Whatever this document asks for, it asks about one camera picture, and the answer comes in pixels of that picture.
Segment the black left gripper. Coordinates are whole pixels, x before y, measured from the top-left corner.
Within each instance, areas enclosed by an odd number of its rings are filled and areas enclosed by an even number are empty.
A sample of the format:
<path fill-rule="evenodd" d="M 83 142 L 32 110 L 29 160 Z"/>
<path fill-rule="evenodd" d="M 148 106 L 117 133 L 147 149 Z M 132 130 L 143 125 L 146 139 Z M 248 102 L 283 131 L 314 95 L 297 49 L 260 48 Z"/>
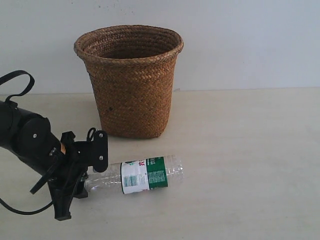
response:
<path fill-rule="evenodd" d="M 50 135 L 51 160 L 47 181 L 54 218 L 65 221 L 71 218 L 70 207 L 74 198 L 88 197 L 86 179 L 88 168 L 103 173 L 109 166 L 108 135 L 103 130 L 90 130 L 86 140 L 75 141 L 75 134 L 68 131 L 61 140 Z"/>

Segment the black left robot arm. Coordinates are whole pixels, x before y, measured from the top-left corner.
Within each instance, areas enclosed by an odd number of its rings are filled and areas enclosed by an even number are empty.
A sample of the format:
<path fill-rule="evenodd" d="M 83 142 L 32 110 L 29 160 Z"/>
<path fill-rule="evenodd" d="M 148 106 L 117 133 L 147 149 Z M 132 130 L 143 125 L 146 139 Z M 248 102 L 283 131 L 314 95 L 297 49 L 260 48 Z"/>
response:
<path fill-rule="evenodd" d="M 92 127 L 86 140 L 75 141 L 75 137 L 72 131 L 67 131 L 58 139 L 48 118 L 19 108 L 13 101 L 0 103 L 0 146 L 40 174 L 30 193 L 35 194 L 47 185 L 49 206 L 53 206 L 58 221 L 71 218 L 73 198 L 88 197 L 85 190 L 88 168 L 103 173 L 109 165 L 105 131 Z"/>

